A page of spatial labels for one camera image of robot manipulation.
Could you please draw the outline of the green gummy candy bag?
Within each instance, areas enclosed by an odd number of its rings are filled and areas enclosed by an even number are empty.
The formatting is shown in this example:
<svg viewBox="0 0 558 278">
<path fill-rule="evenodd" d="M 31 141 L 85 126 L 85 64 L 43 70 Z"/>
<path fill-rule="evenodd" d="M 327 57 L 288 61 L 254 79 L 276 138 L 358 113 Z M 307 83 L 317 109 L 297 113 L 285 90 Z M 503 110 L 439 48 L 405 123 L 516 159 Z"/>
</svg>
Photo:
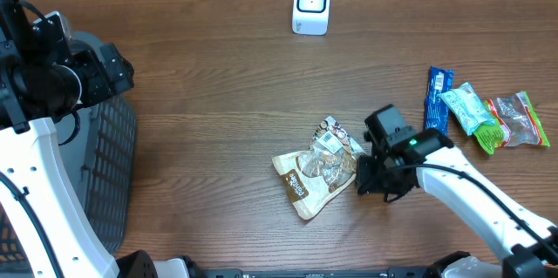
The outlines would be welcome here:
<svg viewBox="0 0 558 278">
<path fill-rule="evenodd" d="M 493 124 L 482 124 L 473 133 L 481 148 L 489 155 L 500 147 L 534 145 L 549 147 L 550 143 L 526 92 L 498 97 L 483 102 Z"/>
</svg>

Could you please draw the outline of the beige mushroom snack bag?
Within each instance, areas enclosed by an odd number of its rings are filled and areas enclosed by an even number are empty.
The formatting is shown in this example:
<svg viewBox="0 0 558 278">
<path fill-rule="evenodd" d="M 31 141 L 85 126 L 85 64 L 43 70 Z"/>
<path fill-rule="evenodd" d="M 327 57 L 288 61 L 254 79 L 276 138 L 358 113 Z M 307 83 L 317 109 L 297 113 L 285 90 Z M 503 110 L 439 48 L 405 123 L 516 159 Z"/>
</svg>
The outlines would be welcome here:
<svg viewBox="0 0 558 278">
<path fill-rule="evenodd" d="M 316 128 L 309 148 L 272 159 L 289 202 L 303 220 L 313 219 L 356 179 L 365 150 L 329 116 Z"/>
</svg>

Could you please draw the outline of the teal snack packet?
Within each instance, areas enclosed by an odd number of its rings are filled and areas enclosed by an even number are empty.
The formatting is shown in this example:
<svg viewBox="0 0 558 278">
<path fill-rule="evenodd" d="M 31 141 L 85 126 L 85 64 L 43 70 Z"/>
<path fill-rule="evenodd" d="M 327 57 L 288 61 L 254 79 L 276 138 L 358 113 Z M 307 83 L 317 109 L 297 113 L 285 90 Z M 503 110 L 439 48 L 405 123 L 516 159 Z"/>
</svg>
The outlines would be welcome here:
<svg viewBox="0 0 558 278">
<path fill-rule="evenodd" d="M 455 115 L 467 136 L 473 135 L 481 125 L 495 125 L 491 113 L 469 83 L 443 92 L 439 98 Z"/>
</svg>

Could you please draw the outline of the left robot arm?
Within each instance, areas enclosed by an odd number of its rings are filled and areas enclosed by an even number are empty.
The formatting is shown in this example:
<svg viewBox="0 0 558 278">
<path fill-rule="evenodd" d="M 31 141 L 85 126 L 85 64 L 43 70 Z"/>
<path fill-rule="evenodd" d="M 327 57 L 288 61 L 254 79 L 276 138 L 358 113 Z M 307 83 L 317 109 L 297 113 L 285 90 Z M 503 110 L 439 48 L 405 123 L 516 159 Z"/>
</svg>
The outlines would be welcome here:
<svg viewBox="0 0 558 278">
<path fill-rule="evenodd" d="M 60 154 L 56 122 L 133 87 L 114 44 L 58 13 L 1 0 L 1 204 L 36 277 L 180 277 L 187 259 L 115 258 L 86 218 Z"/>
</svg>

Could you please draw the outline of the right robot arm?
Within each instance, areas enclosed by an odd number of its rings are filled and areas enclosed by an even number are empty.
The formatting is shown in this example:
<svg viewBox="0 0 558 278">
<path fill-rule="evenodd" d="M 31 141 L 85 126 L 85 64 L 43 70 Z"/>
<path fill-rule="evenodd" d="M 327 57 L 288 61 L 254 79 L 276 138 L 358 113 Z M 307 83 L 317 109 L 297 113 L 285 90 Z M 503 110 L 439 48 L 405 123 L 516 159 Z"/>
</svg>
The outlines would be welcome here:
<svg viewBox="0 0 558 278">
<path fill-rule="evenodd" d="M 491 249 L 497 264 L 458 251 L 425 268 L 425 277 L 533 278 L 557 275 L 557 226 L 527 210 L 479 172 L 436 129 L 416 132 L 394 105 L 365 120 L 372 153 L 357 159 L 357 192 L 392 203 L 414 188 L 443 202 Z"/>
</svg>

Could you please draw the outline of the blue cookie packet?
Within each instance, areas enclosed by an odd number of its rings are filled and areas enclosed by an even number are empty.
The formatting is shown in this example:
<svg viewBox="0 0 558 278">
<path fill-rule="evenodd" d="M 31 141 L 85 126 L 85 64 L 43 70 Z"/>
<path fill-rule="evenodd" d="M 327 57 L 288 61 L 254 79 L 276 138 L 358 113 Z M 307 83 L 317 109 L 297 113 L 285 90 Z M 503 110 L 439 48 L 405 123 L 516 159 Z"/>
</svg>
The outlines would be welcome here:
<svg viewBox="0 0 558 278">
<path fill-rule="evenodd" d="M 449 108 L 439 97 L 453 88 L 453 71 L 431 66 L 425 95 L 424 128 L 448 133 Z"/>
</svg>

